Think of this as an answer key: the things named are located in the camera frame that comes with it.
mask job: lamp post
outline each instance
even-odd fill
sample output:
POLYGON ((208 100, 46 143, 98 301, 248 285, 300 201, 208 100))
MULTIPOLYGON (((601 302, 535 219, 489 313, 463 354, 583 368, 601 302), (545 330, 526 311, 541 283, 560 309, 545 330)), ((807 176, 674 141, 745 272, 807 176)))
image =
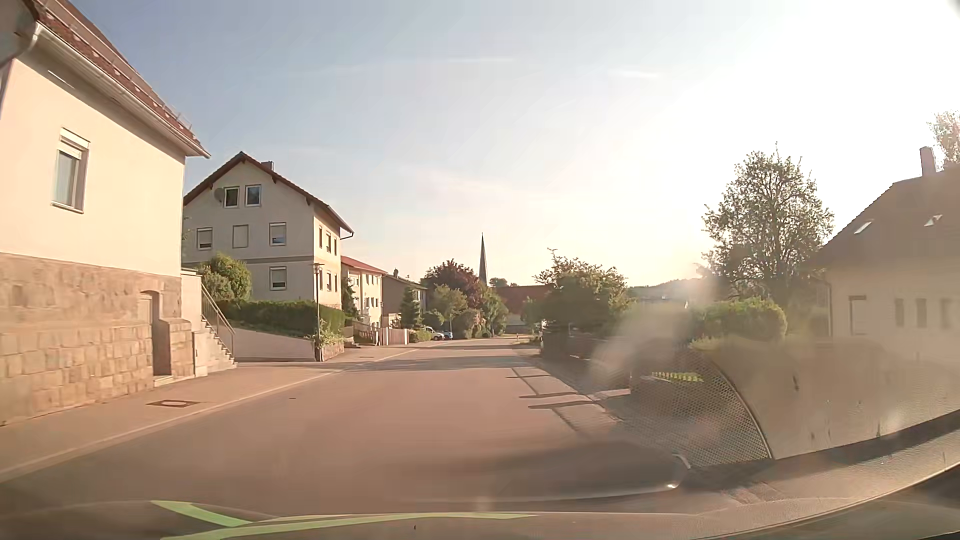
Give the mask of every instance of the lamp post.
POLYGON ((322 262, 313 263, 313 300, 317 304, 317 338, 313 342, 313 357, 318 362, 324 361, 324 355, 320 348, 320 281, 324 274, 324 264, 322 262))

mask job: sky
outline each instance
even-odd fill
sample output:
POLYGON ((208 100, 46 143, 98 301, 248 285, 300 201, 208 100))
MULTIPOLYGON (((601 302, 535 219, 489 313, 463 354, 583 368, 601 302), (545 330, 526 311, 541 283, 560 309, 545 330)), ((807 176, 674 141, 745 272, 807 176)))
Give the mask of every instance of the sky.
POLYGON ((803 158, 836 231, 920 175, 960 109, 949 0, 73 0, 211 158, 239 151, 356 231, 344 255, 529 284, 558 254, 695 275, 754 150, 803 158))

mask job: house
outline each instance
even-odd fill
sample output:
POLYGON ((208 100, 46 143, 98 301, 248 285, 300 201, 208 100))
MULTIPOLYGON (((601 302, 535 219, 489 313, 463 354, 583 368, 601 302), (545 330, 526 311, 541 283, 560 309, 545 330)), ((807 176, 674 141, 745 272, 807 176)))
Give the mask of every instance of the house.
POLYGON ((906 359, 960 359, 960 169, 893 183, 813 258, 833 336, 863 336, 906 359))
POLYGON ((340 242, 353 229, 327 203, 240 152, 183 197, 184 264, 217 252, 247 263, 255 300, 339 308, 340 242))
POLYGON ((403 302, 403 291, 407 287, 414 289, 414 300, 420 304, 420 312, 426 311, 426 287, 410 280, 403 279, 399 270, 393 275, 383 277, 383 312, 400 313, 400 304, 403 302))
POLYGON ((513 285, 507 287, 497 287, 496 294, 503 299, 503 304, 507 307, 507 333, 524 333, 529 326, 522 320, 523 303, 530 300, 543 300, 546 293, 550 290, 547 285, 513 285))
POLYGON ((209 154, 69 2, 0 14, 2 425, 194 375, 180 195, 209 154))
POLYGON ((340 257, 343 274, 353 289, 353 303, 360 311, 361 322, 381 326, 383 310, 383 277, 387 274, 355 258, 340 257))

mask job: sidewalk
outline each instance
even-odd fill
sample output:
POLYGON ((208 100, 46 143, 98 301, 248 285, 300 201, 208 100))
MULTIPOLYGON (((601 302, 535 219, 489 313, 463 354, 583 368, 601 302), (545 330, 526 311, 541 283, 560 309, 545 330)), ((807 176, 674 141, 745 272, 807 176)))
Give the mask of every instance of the sidewalk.
POLYGON ((0 481, 341 373, 358 362, 376 362, 415 350, 403 346, 348 349, 328 362, 304 362, 302 367, 292 362, 283 362, 282 367, 275 363, 241 364, 207 377, 4 426, 0 428, 0 481), (164 400, 174 401, 174 406, 150 405, 164 400))

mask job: windshield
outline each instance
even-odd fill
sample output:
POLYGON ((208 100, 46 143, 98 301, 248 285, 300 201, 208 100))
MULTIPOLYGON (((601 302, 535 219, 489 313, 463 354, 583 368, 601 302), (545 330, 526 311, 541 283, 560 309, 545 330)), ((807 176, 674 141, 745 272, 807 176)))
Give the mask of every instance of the windshield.
POLYGON ((0 23, 0 536, 960 531, 955 3, 0 23))

